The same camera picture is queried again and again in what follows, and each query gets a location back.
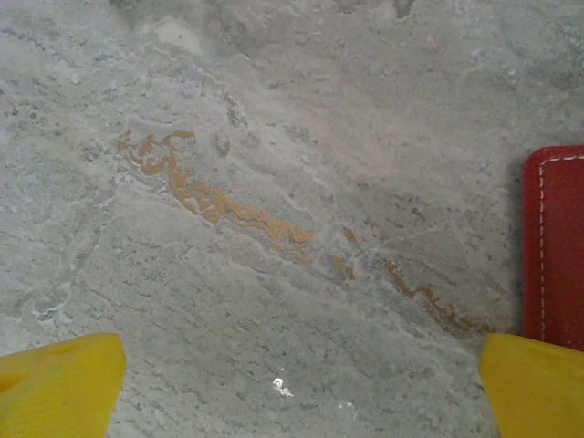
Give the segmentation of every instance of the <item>marble pattern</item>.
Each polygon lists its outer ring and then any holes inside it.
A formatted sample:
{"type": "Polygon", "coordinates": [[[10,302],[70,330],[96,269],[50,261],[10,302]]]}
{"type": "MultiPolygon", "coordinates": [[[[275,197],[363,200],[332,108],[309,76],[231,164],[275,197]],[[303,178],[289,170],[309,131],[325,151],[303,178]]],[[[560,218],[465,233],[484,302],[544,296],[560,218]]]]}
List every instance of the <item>marble pattern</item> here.
{"type": "Polygon", "coordinates": [[[0,353],[120,333],[110,438],[496,437],[477,356],[520,324],[521,163],[583,132],[538,67],[583,12],[531,53],[455,4],[3,2],[0,353]]]}

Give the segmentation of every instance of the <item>yellow plastic tip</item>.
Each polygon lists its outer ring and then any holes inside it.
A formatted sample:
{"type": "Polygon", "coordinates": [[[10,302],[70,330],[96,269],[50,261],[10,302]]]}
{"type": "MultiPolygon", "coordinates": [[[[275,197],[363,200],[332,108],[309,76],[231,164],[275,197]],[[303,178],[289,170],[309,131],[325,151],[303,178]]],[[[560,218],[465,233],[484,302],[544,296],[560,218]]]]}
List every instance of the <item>yellow plastic tip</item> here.
{"type": "Polygon", "coordinates": [[[113,333],[0,358],[0,437],[103,438],[125,370],[113,333]]]}
{"type": "Polygon", "coordinates": [[[584,438],[584,353],[491,334],[480,374],[502,438],[584,438]]]}

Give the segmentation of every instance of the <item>red wallet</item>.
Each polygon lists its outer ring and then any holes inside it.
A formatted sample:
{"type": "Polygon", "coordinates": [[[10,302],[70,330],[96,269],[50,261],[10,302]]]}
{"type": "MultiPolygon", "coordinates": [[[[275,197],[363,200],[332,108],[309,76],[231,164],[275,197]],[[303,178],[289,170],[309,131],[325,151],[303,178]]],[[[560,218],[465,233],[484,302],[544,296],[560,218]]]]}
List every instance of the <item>red wallet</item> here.
{"type": "Polygon", "coordinates": [[[584,145],[523,170],[524,336],[584,351],[584,145]]]}

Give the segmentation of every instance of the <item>gray marble surface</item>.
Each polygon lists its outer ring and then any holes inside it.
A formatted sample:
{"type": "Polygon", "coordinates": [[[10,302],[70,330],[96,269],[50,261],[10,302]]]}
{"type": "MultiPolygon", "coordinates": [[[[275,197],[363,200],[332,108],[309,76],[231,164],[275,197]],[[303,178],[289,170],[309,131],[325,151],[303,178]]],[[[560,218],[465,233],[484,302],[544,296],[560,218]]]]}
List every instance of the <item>gray marble surface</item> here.
{"type": "Polygon", "coordinates": [[[120,333],[110,438],[496,437],[584,8],[407,3],[1,0],[0,354],[120,333]]]}

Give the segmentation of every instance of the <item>rust stain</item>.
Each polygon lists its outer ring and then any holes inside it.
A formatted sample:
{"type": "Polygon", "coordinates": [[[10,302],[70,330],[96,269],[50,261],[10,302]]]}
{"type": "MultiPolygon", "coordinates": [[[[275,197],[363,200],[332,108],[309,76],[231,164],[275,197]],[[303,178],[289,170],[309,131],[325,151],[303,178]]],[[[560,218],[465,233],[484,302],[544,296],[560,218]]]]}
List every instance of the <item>rust stain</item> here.
{"type": "Polygon", "coordinates": [[[345,274],[347,274],[347,278],[349,280],[354,280],[355,279],[355,269],[353,269],[353,266],[345,267],[345,274]]]}
{"type": "Polygon", "coordinates": [[[357,243],[357,236],[355,235],[353,230],[351,230],[350,228],[344,227],[343,231],[345,232],[345,237],[347,237],[347,240],[349,240],[353,244],[357,243]]]}
{"type": "Polygon", "coordinates": [[[403,277],[397,272],[395,265],[387,259],[383,259],[385,268],[390,273],[391,278],[395,281],[400,292],[408,298],[414,298],[416,295],[421,294],[424,299],[424,307],[428,312],[428,315],[439,324],[444,330],[453,332],[453,329],[458,329],[461,331],[477,331],[479,333],[491,333],[495,331],[495,328],[489,326],[484,322],[475,322],[470,318],[465,316],[459,316],[456,312],[449,310],[439,303],[438,297],[429,287],[418,287],[417,289],[411,289],[406,284],[403,277]]]}
{"type": "Polygon", "coordinates": [[[343,262],[343,260],[337,255],[332,255],[330,257],[330,261],[332,262],[333,266],[337,268],[337,270],[340,273],[340,276],[342,276],[343,280],[344,280],[345,279],[345,263],[343,262]]]}
{"type": "Polygon", "coordinates": [[[176,157],[175,140],[195,140],[195,134],[189,130],[176,130],[160,141],[148,135],[142,143],[130,142],[131,131],[127,130],[118,141],[120,151],[128,151],[133,162],[138,164],[147,176],[154,176],[167,171],[167,183],[179,202],[193,214],[200,215],[213,224],[224,219],[242,228],[256,228],[263,231],[280,251],[293,253],[297,260],[310,264],[312,255],[305,251],[314,234],[294,226],[286,221],[271,217],[265,210],[253,206],[241,205],[225,192],[210,187],[204,182],[190,182],[193,172],[181,168],[176,157]],[[165,151],[164,157],[154,161],[149,154],[155,148],[165,151]]]}

